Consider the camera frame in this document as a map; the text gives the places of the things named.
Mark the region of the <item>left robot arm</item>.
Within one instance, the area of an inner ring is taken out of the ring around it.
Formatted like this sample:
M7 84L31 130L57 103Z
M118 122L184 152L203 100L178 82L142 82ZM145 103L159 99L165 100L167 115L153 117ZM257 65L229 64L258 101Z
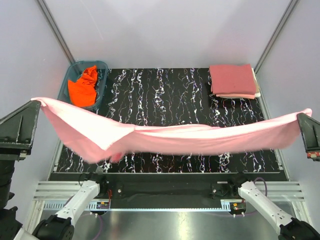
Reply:
M0 238L2 240L70 240L83 211L94 198L108 193L104 175L90 173L77 193L48 219L42 220L29 233L17 221L16 206L6 205L14 197L10 191L15 163L31 154L41 103L30 100L0 120Z

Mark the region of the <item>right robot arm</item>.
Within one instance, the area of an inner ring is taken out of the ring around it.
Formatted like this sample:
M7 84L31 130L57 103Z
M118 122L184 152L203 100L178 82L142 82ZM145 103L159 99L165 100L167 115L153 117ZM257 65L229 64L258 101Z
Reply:
M282 149L302 135L309 157L318 157L320 149L320 123L312 118L312 110L287 114L257 122L249 136L253 144L246 149ZM244 173L237 173L227 182L227 192L232 198L241 198L251 204L273 227L280 240L318 240L320 234L309 223L286 213L263 194Z

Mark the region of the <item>pink t-shirt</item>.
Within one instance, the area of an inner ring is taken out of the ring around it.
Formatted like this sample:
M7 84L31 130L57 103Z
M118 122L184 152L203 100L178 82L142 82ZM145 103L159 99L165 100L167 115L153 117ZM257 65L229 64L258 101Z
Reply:
M215 156L283 149L300 134L297 113L232 127L139 126L48 97L37 101L63 144L89 164L105 159L117 163L130 153Z

